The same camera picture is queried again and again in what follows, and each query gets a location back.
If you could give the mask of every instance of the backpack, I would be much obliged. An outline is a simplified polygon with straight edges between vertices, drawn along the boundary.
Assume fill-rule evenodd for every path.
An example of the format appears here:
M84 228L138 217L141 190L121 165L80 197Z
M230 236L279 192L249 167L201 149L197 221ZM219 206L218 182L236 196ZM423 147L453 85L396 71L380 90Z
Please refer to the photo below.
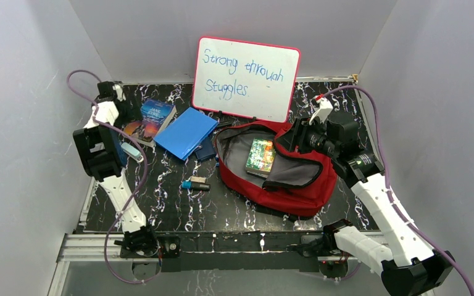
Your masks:
M323 154L288 152L279 138L290 127L290 123L254 121L219 131L214 142L221 179L259 205L293 215L314 216L330 199L337 175L330 158ZM276 152L266 179L246 170L255 138L273 141Z

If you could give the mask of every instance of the green book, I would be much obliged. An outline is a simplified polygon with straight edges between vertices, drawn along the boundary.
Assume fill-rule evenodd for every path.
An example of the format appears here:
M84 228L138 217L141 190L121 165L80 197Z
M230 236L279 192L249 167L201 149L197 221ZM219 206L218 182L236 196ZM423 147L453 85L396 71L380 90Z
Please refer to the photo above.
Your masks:
M246 160L246 172L266 178L272 170L274 158L275 149L272 141L254 139Z

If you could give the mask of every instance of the blue notebook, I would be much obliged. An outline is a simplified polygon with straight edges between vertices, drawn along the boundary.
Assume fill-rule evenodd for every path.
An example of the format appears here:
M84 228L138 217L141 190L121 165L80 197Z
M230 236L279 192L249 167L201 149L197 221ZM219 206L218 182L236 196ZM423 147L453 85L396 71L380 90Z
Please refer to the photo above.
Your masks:
M154 140L173 155L186 160L216 126L217 121L213 118L188 108Z

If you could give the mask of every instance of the black marble table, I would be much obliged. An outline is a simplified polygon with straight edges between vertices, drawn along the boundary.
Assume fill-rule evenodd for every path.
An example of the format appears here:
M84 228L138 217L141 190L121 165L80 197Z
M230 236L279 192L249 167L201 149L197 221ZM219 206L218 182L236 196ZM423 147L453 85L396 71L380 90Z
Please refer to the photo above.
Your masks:
M348 84L349 82L299 82L293 93L289 120L308 117L314 107L310 100L319 94ZM192 84L140 84L128 85L127 96L135 96L143 102L149 98L175 104L177 114L191 105ZM363 146L371 149L364 119L352 90L333 96L335 110L345 110L355 116L360 124L359 138ZM231 120L240 125L251 120L213 112L208 116L220 121ZM149 176L136 198L157 232L165 231L310 231L345 218L364 230L377 230L373 218L362 202L342 180L338 180L330 201L311 218L287 215L251 202L227 188L220 180L215 159L199 163L194 155L184 162L160 147L143 146L149 160ZM143 169L132 159L127 168L127 179L135 188ZM192 192L180 189L181 182L190 176L206 177L211 184L208 192ZM108 196L100 187L94 189L86 225L83 232L106 232L115 219L115 210Z

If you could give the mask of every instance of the book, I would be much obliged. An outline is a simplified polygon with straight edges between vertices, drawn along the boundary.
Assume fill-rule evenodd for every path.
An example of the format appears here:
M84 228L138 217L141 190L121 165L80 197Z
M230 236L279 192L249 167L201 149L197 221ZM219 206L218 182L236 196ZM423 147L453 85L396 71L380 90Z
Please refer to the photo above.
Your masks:
M148 99L141 107L143 120L127 124L124 132L134 137L137 142L154 147L155 136L168 126L176 112L174 105Z
M246 172L261 178L267 178L275 159L273 142L255 138L246 160Z
M178 158L186 160L216 126L217 120L190 107L159 133L155 142Z

